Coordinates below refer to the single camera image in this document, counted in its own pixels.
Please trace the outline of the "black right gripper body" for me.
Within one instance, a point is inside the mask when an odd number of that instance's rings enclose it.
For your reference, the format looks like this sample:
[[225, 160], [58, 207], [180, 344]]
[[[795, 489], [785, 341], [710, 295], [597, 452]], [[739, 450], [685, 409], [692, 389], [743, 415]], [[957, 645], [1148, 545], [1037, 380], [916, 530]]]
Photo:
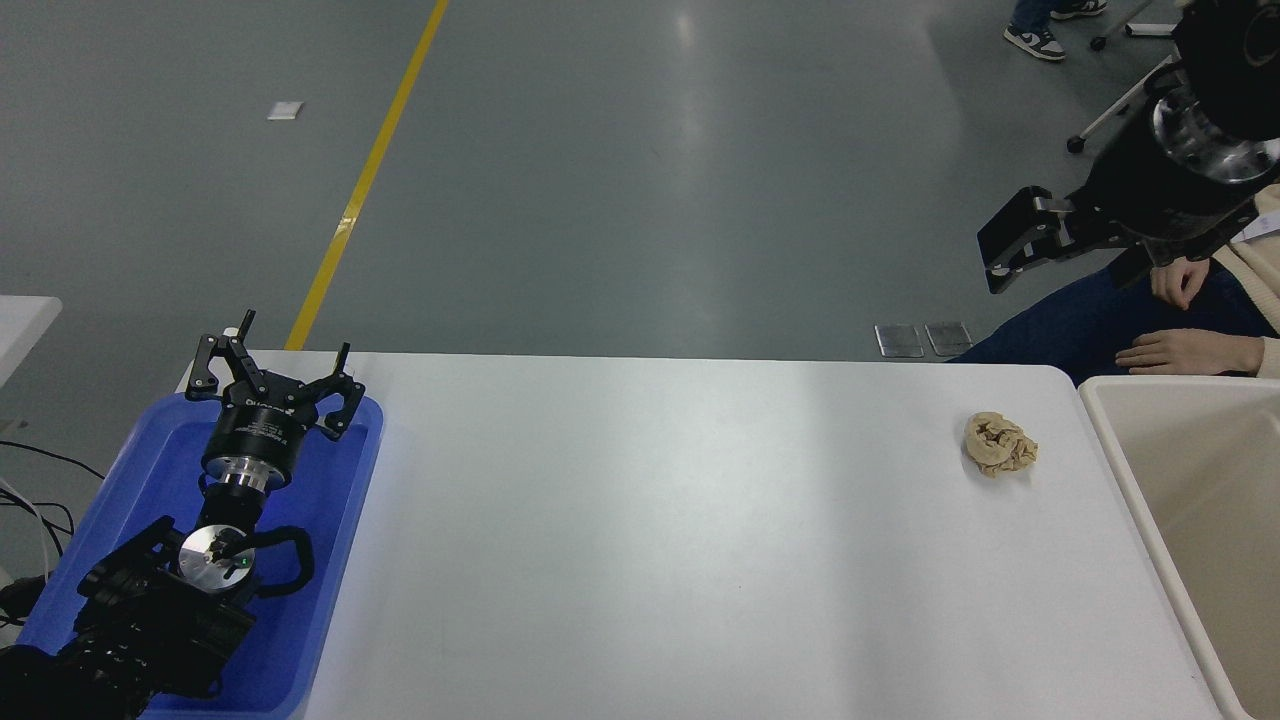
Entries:
[[1148, 129], [1124, 129], [1075, 192], [1082, 251], [1124, 249], [1111, 279], [1124, 287], [1148, 269], [1212, 256], [1260, 215], [1263, 145], [1222, 138], [1167, 152]]

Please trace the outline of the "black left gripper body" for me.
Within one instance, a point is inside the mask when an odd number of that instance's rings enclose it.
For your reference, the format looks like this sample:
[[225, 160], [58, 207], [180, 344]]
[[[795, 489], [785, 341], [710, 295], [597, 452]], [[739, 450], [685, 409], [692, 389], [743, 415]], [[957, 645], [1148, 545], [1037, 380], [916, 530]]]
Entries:
[[205, 471], [219, 473], [227, 461], [247, 457], [276, 473], [292, 473], [317, 418], [316, 404], [307, 402], [298, 389], [261, 400], [233, 386], [221, 396], [221, 411], [204, 452]]

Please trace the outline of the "person's right hand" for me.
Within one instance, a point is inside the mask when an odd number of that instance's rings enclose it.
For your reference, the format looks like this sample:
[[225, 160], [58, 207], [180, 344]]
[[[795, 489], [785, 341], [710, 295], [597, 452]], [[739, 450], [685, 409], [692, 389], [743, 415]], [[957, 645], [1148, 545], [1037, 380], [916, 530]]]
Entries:
[[1149, 272], [1151, 292], [1157, 300], [1172, 307], [1189, 310], [1210, 275], [1210, 269], [1208, 259], [1185, 258], [1179, 258], [1165, 266], [1153, 266]]

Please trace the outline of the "person's left hand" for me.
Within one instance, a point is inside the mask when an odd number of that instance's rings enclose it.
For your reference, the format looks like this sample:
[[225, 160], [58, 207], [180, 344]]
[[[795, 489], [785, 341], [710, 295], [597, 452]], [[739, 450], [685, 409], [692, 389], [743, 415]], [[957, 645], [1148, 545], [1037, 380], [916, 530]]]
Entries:
[[1134, 375], [1254, 377], [1265, 357], [1265, 340], [1203, 329], [1156, 331], [1139, 336], [1115, 355]]

